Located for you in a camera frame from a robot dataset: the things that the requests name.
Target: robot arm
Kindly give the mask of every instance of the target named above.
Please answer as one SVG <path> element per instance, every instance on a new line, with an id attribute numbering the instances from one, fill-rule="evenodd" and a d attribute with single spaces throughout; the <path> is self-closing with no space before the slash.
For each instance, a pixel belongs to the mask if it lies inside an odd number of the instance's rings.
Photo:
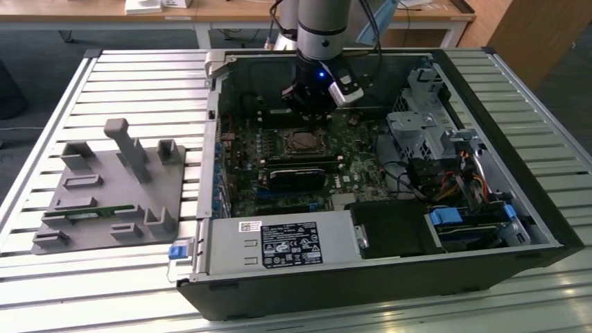
<path id="1" fill-rule="evenodd" d="M 396 1 L 386 0 L 386 3 L 396 4 Z M 282 22 L 290 24 L 292 29 L 297 22 L 294 81 L 282 91 L 282 100 L 310 121 L 321 121 L 336 107 L 352 104 L 370 85 L 366 74 L 356 77 L 342 54 L 350 7 L 352 0 L 300 0 L 297 5 L 296 0 L 288 0 L 282 7 Z M 376 33 L 374 25 L 370 40 L 376 40 Z"/>

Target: barcode sticker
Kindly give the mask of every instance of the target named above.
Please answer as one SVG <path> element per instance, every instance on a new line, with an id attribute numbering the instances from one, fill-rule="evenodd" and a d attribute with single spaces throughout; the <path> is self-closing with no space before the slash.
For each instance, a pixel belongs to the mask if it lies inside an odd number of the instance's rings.
<path id="1" fill-rule="evenodd" d="M 260 221 L 242 221 L 238 223 L 238 232 L 260 231 L 261 222 Z"/>

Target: floor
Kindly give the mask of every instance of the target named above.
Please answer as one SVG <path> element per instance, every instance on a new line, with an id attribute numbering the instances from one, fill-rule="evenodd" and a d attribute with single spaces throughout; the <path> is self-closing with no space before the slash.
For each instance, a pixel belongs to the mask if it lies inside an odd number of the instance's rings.
<path id="1" fill-rule="evenodd" d="M 258 47 L 266 33 L 233 34 L 225 40 L 212 32 L 213 48 Z M 20 116 L 0 121 L 0 128 L 42 127 L 86 49 L 193 49 L 192 31 L 76 31 L 73 42 L 61 42 L 56 31 L 0 31 L 0 59 L 29 101 Z M 576 47 L 549 73 L 536 95 L 548 106 L 588 152 L 592 152 L 592 26 Z M 41 130 L 0 130 L 0 202 L 29 155 Z"/>

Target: blue tab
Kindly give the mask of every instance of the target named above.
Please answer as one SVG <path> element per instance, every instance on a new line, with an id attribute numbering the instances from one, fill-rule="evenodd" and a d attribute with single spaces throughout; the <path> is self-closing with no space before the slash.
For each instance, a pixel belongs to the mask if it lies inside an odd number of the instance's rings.
<path id="1" fill-rule="evenodd" d="M 432 220 L 432 224 L 433 225 L 438 225 L 441 223 L 440 217 L 437 217 L 437 213 L 436 212 L 430 212 L 429 213 L 429 220 Z"/>
<path id="2" fill-rule="evenodd" d="M 458 210 L 456 208 L 437 208 L 433 210 L 441 224 L 462 223 Z"/>
<path id="3" fill-rule="evenodd" d="M 172 245 L 168 248 L 168 259 L 185 259 L 186 258 L 186 246 Z"/>
<path id="4" fill-rule="evenodd" d="M 512 205 L 504 205 L 502 210 L 505 210 L 505 213 L 508 214 L 510 220 L 516 218 L 517 214 Z"/>

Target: aluminum extrusion table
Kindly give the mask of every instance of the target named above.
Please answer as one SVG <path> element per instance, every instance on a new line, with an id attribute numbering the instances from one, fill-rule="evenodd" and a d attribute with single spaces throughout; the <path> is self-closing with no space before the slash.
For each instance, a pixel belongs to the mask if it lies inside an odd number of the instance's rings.
<path id="1" fill-rule="evenodd" d="M 581 252 L 486 291 L 232 322 L 204 320 L 174 291 L 172 281 L 190 266 L 168 269 L 166 244 L 32 255 L 32 237 L 64 168 L 58 152 L 70 140 L 86 140 L 96 151 L 114 148 L 102 134 L 112 117 L 128 119 L 129 135 L 141 138 L 144 147 L 166 137 L 189 149 L 180 238 L 194 235 L 205 51 L 104 51 L 82 60 L 0 207 L 0 330 L 498 332 L 500 325 L 504 332 L 590 329 L 590 156 L 496 55 L 446 52 L 586 244 Z M 469 127 L 462 112 L 460 118 Z"/>

